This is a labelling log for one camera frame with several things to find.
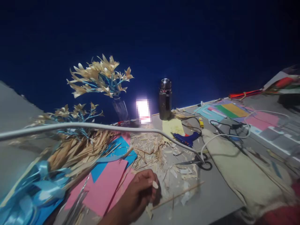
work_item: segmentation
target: power cord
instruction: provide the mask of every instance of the power cord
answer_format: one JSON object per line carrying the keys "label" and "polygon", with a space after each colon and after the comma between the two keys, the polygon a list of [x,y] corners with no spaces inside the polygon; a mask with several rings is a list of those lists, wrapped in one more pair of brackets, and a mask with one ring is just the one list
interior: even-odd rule
{"label": "power cord", "polygon": [[26,129],[20,129],[15,131],[8,131],[0,133],[0,141],[6,141],[13,138],[20,138],[28,135],[33,134],[39,134],[46,131],[52,131],[52,130],[59,130],[59,129],[67,129],[67,128],[94,128],[94,129],[103,129],[103,130],[113,130],[113,131],[121,131],[121,132],[140,132],[140,133],[158,133],[162,136],[166,137],[173,143],[179,145],[182,148],[185,148],[197,155],[199,159],[201,158],[199,153],[195,151],[194,149],[176,141],[171,136],[167,135],[163,131],[159,129],[148,129],[148,128],[132,128],[132,127],[118,127],[118,126],[112,126],[112,125],[104,125],[104,124],[97,124],[97,123],[86,123],[86,122],[66,122],[66,123],[57,123],[57,124],[49,124],[44,126],[38,126],[38,127],[31,127]]}

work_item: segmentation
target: blue ribbon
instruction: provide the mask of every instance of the blue ribbon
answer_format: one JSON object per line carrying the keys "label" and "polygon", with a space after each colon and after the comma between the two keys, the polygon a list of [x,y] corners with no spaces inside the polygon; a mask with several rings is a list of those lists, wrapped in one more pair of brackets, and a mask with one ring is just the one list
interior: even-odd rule
{"label": "blue ribbon", "polygon": [[[35,224],[40,207],[64,198],[63,187],[70,180],[65,174],[70,172],[69,168],[49,172],[47,161],[37,163],[31,175],[20,182],[7,204],[0,208],[0,225]],[[51,179],[51,173],[57,175]]]}

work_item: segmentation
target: glass vase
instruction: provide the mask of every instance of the glass vase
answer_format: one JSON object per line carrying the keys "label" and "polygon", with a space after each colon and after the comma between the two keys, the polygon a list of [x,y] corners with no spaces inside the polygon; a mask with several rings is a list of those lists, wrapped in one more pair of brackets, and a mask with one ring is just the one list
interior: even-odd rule
{"label": "glass vase", "polygon": [[125,102],[121,100],[120,96],[114,95],[112,100],[113,107],[118,114],[119,121],[127,121],[129,120],[127,108]]}

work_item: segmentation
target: pink paper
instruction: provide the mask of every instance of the pink paper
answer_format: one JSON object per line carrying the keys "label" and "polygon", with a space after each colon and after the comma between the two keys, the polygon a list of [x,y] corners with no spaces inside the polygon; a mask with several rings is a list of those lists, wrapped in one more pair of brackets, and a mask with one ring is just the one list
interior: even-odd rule
{"label": "pink paper", "polygon": [[130,146],[130,132],[122,133],[122,138],[127,142],[127,144]]}
{"label": "pink paper", "polygon": [[75,203],[78,195],[80,194],[80,191],[82,189],[82,187],[84,186],[84,183],[87,180],[87,184],[84,187],[85,191],[89,191],[91,189],[91,187],[94,185],[93,179],[92,179],[92,175],[89,174],[88,176],[90,176],[89,178],[86,176],[70,193],[70,196],[66,202],[66,205],[64,207],[64,210],[70,209],[72,208],[73,204]]}
{"label": "pink paper", "polygon": [[115,193],[113,199],[112,199],[112,203],[109,206],[108,212],[115,206],[115,204],[120,200],[121,196],[124,194],[125,190],[127,189],[129,183],[132,181],[132,179],[134,178],[134,174],[131,173],[132,169],[127,168],[127,170],[125,171],[125,173],[123,174],[123,176],[125,176],[125,180],[123,182],[123,184],[120,186],[120,188],[117,190],[117,192]]}
{"label": "pink paper", "polygon": [[127,166],[126,160],[109,162],[83,200],[88,208],[103,217]]}
{"label": "pink paper", "polygon": [[252,115],[246,119],[247,123],[262,131],[266,130],[269,126],[277,127],[279,118],[275,115],[265,112],[255,112],[255,117]]}

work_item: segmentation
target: colored paper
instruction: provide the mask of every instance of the colored paper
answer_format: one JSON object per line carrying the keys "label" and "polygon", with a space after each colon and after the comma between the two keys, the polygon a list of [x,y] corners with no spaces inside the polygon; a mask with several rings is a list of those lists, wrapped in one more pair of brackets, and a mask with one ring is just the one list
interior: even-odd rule
{"label": "colored paper", "polygon": [[127,163],[125,160],[109,162],[87,193],[83,204],[97,215],[103,217],[108,210],[109,204],[112,202],[113,195],[121,181]]}
{"label": "colored paper", "polygon": [[89,191],[91,189],[91,187],[94,185],[93,180],[92,180],[92,176],[89,174],[89,178],[88,176],[86,176],[70,193],[70,196],[66,202],[66,205],[64,207],[64,210],[70,209],[72,208],[73,204],[75,203],[78,195],[80,194],[80,191],[82,189],[82,187],[84,186],[84,183],[87,180],[87,184],[84,187],[85,191]]}
{"label": "colored paper", "polygon": [[[127,150],[129,149],[128,143],[124,140],[123,137],[119,137],[115,139],[111,144],[115,143],[115,146],[118,144],[121,144],[119,147],[117,147],[112,153],[110,153],[107,157],[113,156],[113,155],[124,155],[127,153]],[[133,161],[137,158],[137,154],[134,151],[131,151],[131,153],[125,157],[124,159],[128,161],[128,166],[130,166]],[[107,163],[98,163],[91,171],[93,182],[95,183],[104,168],[106,167]]]}
{"label": "colored paper", "polygon": [[38,216],[38,219],[35,223],[35,225],[43,225],[45,220],[51,215],[51,213],[57,208],[57,206],[60,205],[60,203],[63,201],[63,199],[59,199],[54,204],[44,206],[40,208],[40,214]]}
{"label": "colored paper", "polygon": [[185,135],[182,127],[181,120],[179,119],[171,119],[171,120],[163,120],[162,121],[162,130],[169,136],[173,137],[172,133],[177,133],[182,136]]}
{"label": "colored paper", "polygon": [[201,114],[202,116],[204,116],[205,118],[208,119],[208,121],[210,122],[211,120],[215,120],[215,121],[218,121],[218,122],[221,122],[224,117],[208,110],[208,108],[211,107],[210,104],[207,104],[205,106],[203,106],[201,109],[199,109],[197,111],[197,113]]}
{"label": "colored paper", "polygon": [[269,126],[277,127],[279,118],[275,115],[268,114],[265,112],[255,112],[246,119],[250,125],[264,131]]}
{"label": "colored paper", "polygon": [[219,111],[221,111],[223,114],[225,114],[226,116],[228,116],[229,118],[236,118],[236,117],[238,117],[237,115],[235,115],[234,113],[232,113],[228,109],[224,108],[222,105],[217,105],[216,108]]}
{"label": "colored paper", "polygon": [[125,190],[127,189],[129,183],[132,181],[134,178],[134,174],[131,173],[133,170],[132,169],[127,169],[125,173],[123,174],[123,177],[121,179],[121,185],[116,191],[112,203],[109,206],[108,212],[115,206],[115,204],[120,200],[121,196],[124,194]]}
{"label": "colored paper", "polygon": [[237,107],[235,104],[230,103],[230,104],[224,104],[222,105],[225,109],[231,111],[233,114],[235,114],[237,117],[246,117],[249,114],[245,112],[244,110],[240,109]]}

